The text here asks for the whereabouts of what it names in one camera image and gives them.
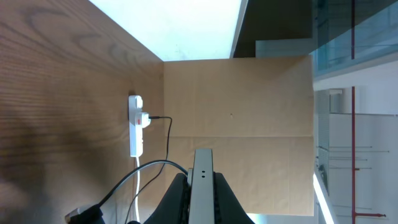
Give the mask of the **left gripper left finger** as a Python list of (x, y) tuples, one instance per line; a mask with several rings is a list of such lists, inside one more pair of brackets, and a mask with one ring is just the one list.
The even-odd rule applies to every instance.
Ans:
[(189, 186), (184, 174), (177, 174), (152, 215), (144, 224), (188, 223)]

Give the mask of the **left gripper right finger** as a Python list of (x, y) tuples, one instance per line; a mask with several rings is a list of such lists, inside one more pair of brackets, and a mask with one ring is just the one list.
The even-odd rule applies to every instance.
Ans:
[(254, 224), (239, 203), (222, 173), (213, 173), (215, 223)]

